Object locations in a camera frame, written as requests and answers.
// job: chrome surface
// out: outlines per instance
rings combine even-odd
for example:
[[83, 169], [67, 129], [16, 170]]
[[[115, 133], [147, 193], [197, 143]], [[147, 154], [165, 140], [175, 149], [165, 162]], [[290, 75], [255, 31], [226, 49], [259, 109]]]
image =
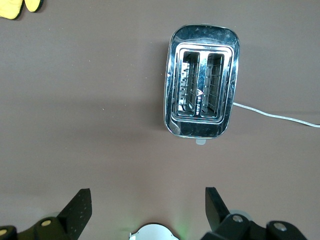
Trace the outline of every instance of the chrome surface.
[[273, 225], [274, 225], [274, 227], [275, 227], [276, 229], [278, 229], [279, 231], [282, 231], [282, 232], [287, 231], [286, 226], [285, 226], [284, 224], [282, 224], [281, 222], [276, 222], [276, 223], [273, 224]]
[[232, 217], [232, 219], [233, 219], [233, 221], [235, 221], [237, 223], [242, 223], [244, 221], [243, 218], [241, 216], [239, 216], [239, 215], [234, 215]]
[[239, 39], [230, 29], [187, 25], [170, 40], [164, 123], [184, 138], [216, 138], [227, 128], [235, 96]]

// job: white cable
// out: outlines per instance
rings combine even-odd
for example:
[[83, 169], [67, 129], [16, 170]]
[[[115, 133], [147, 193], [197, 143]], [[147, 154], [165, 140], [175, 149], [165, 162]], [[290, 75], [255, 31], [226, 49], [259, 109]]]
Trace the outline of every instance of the white cable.
[[296, 118], [292, 118], [292, 117], [287, 117], [287, 116], [279, 116], [279, 115], [269, 114], [269, 113], [266, 113], [264, 111], [260, 111], [258, 109], [255, 109], [253, 107], [242, 105], [242, 104], [236, 103], [236, 102], [234, 102], [233, 105], [235, 105], [237, 107], [240, 107], [240, 108], [243, 108], [243, 109], [248, 109], [248, 110], [254, 111], [254, 112], [258, 113], [258, 114], [262, 114], [262, 115], [265, 115], [267, 117], [289, 120], [289, 121], [293, 121], [293, 122], [296, 122], [296, 123], [299, 123], [299, 124], [304, 124], [304, 125], [307, 125], [307, 126], [310, 126], [310, 127], [320, 128], [320, 124], [313, 124], [313, 123], [310, 123], [310, 122], [307, 122], [307, 121], [302, 121], [302, 120], [299, 120], [299, 119], [296, 119]]

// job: brown surface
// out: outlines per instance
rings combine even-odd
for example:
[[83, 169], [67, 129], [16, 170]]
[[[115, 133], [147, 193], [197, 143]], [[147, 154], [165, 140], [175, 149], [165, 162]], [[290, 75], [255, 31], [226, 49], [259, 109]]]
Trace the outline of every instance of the brown surface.
[[320, 130], [234, 107], [198, 146], [163, 124], [169, 40], [186, 24], [239, 36], [235, 100], [320, 119], [318, 1], [45, 0], [0, 19], [0, 225], [22, 231], [91, 188], [80, 239], [126, 240], [147, 222], [209, 231], [205, 187], [230, 209], [320, 235]]

